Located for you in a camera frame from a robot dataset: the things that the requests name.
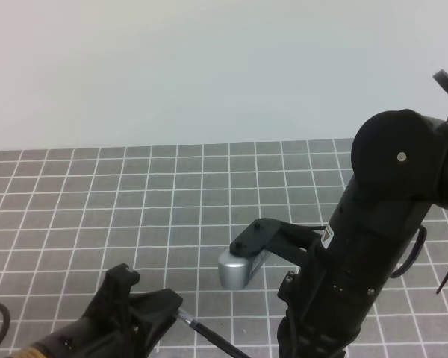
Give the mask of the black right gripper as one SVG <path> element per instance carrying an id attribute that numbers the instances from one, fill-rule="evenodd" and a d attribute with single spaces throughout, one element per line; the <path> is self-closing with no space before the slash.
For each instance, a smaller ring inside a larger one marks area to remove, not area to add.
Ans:
<path id="1" fill-rule="evenodd" d="M 343 357 L 396 265 L 396 243 L 353 224 L 320 233 L 283 223 L 279 238 L 300 267 L 278 292 L 280 357 Z"/>

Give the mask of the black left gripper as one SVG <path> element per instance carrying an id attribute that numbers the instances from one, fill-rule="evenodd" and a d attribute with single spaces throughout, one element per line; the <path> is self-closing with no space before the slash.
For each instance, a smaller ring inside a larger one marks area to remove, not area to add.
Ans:
<path id="1" fill-rule="evenodd" d="M 174 325 L 183 298 L 171 289 L 131 294 L 140 274 L 125 263 L 105 272 L 86 318 L 13 352 L 11 357 L 147 357 Z M 132 324 L 121 331 L 104 324 Z"/>

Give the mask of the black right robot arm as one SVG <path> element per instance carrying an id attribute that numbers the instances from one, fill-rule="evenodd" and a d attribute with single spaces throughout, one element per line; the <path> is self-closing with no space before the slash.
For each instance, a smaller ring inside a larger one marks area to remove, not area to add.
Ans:
<path id="1" fill-rule="evenodd" d="M 281 357 L 341 357 L 432 205 L 448 209 L 448 119 L 412 110 L 367 120 L 353 175 L 321 238 L 279 297 Z"/>

